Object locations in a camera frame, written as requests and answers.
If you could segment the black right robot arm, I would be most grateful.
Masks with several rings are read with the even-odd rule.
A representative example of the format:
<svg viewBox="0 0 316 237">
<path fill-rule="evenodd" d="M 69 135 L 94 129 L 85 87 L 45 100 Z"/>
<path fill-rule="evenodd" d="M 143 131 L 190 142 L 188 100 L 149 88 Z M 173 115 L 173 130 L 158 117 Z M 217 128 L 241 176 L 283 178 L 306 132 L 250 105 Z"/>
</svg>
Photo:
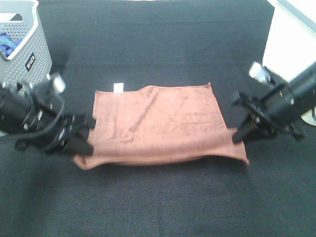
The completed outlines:
<svg viewBox="0 0 316 237">
<path fill-rule="evenodd" d="M 316 106 L 316 64 L 312 63 L 290 82 L 257 62 L 252 64 L 249 76 L 269 87 L 269 91 L 261 97 L 241 91 L 233 95 L 233 105 L 248 111 L 232 135 L 233 143 L 273 139 L 278 132 L 303 139 L 305 133 L 295 121 Z"/>
</svg>

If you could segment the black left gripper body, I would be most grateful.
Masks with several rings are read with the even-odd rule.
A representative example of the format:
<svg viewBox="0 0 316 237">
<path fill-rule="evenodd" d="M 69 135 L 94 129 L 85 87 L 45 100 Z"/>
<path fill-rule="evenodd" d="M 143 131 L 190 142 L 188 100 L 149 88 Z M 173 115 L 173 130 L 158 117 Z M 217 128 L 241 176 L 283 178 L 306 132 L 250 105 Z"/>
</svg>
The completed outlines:
<svg viewBox="0 0 316 237">
<path fill-rule="evenodd" d="M 16 149 L 25 151 L 33 146 L 51 153 L 63 147 L 70 126 L 64 114 L 65 102 L 60 95 L 65 88 L 60 74 L 51 74 L 48 80 L 34 86 L 23 84 L 30 108 L 21 124 L 23 133 L 18 136 Z"/>
</svg>

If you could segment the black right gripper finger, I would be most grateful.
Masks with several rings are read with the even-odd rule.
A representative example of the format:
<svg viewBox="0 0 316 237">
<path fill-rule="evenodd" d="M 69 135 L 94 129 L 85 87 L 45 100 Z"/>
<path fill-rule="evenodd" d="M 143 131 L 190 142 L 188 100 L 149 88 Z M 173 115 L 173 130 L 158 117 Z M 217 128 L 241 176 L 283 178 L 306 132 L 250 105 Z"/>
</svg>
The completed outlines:
<svg viewBox="0 0 316 237">
<path fill-rule="evenodd" d="M 237 131 L 232 135 L 232 140 L 234 144 L 240 142 L 250 142 L 257 138 L 257 127 L 252 116 L 248 116 L 237 129 Z"/>
<path fill-rule="evenodd" d="M 277 133 L 268 126 L 253 126 L 245 137 L 245 142 L 255 142 L 259 140 L 267 140 L 276 138 Z"/>
</svg>

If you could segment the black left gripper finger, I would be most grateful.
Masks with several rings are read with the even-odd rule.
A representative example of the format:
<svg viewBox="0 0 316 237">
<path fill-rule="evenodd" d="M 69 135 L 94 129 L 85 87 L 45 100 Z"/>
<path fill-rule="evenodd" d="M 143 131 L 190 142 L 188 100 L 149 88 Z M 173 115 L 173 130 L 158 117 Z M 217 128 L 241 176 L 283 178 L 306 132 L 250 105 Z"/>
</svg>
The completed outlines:
<svg viewBox="0 0 316 237">
<path fill-rule="evenodd" d="M 75 114 L 71 118 L 72 130 L 79 130 L 81 128 L 94 129 L 96 119 L 90 114 Z"/>
<path fill-rule="evenodd" d="M 66 140 L 63 152 L 69 155 L 93 155 L 94 148 L 88 143 L 88 134 L 76 133 Z"/>
</svg>

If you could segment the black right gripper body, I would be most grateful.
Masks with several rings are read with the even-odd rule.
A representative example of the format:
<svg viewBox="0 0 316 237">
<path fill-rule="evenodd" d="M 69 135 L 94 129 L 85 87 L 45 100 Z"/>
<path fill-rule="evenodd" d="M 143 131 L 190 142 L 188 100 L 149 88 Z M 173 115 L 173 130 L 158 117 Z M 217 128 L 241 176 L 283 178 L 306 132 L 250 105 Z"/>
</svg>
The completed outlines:
<svg viewBox="0 0 316 237">
<path fill-rule="evenodd" d="M 294 124 L 303 112 L 297 110 L 297 96 L 293 94 L 294 89 L 290 84 L 297 79 L 301 80 L 305 76 L 305 70 L 287 81 L 254 61 L 250 66 L 249 76 L 268 86 L 270 90 L 261 97 L 238 91 L 234 95 L 233 105 L 245 107 L 247 117 L 252 116 L 256 126 L 268 126 L 276 133 L 283 132 L 292 135 L 296 140 L 303 139 L 304 131 Z"/>
</svg>

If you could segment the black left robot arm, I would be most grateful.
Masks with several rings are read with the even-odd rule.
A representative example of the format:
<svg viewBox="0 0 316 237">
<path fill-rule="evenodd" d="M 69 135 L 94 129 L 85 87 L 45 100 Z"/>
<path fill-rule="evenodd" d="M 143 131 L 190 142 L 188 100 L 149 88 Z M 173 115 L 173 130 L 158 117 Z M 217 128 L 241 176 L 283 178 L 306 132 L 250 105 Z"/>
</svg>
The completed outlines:
<svg viewBox="0 0 316 237">
<path fill-rule="evenodd" d="M 96 119 L 89 114 L 67 114 L 61 93 L 65 83 L 59 73 L 37 85 L 18 82 L 15 87 L 0 85 L 1 140 L 15 141 L 25 151 L 33 146 L 43 153 L 93 155 L 88 142 Z"/>
</svg>

